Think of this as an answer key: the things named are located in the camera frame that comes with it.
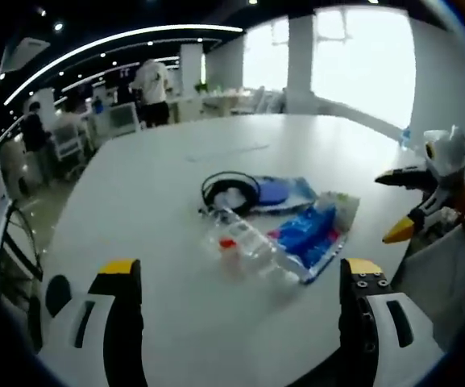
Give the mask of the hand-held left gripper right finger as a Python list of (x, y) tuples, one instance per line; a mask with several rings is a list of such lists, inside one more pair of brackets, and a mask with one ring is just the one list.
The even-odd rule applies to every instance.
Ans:
[(341, 260), (340, 386), (416, 386), (444, 352), (429, 317), (370, 260)]

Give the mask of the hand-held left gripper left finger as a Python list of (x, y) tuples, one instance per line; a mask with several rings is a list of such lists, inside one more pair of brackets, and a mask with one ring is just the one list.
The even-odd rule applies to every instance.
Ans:
[(101, 267), (89, 290), (64, 275), (44, 296), (49, 321), (38, 357), (63, 386), (145, 386), (139, 260)]

